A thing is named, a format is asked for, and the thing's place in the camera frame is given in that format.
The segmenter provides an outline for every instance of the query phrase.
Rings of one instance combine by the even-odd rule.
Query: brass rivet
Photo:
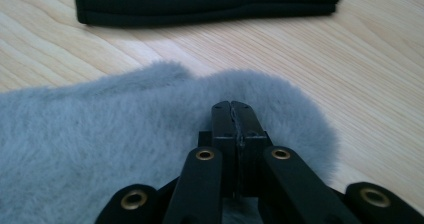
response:
[[[362,199],[371,205],[383,208],[390,206],[389,198],[378,190],[373,188],[363,188],[360,191],[360,194]]]
[[[215,156],[215,154],[212,151],[209,151],[209,150],[201,150],[201,151],[198,151],[196,153],[197,159],[202,160],[202,161],[208,161],[208,160],[214,158],[214,156]]]
[[[280,160],[286,160],[290,158],[290,152],[283,149],[275,149],[272,151],[272,156]]]
[[[125,210],[135,210],[143,206],[147,202],[147,194],[142,190],[132,190],[121,200],[121,207]]]

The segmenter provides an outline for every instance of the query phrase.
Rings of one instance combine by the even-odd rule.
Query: wooden table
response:
[[[74,0],[0,0],[0,92],[162,59],[198,75],[237,68],[290,80],[339,134],[332,187],[370,181],[424,213],[424,0],[341,0],[332,16],[153,29],[82,25]]]

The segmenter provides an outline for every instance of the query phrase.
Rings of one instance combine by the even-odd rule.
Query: fluffy gray pouch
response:
[[[113,194],[179,176],[221,101],[252,106],[273,141],[328,183],[336,138],[287,81],[230,70],[195,78],[155,63],[71,87],[0,94],[0,223],[94,223]],[[254,202],[228,202],[224,223],[260,223]]]

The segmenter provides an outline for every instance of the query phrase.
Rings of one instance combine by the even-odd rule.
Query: black fabric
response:
[[[76,0],[81,23],[178,24],[219,19],[330,14],[339,0]]]

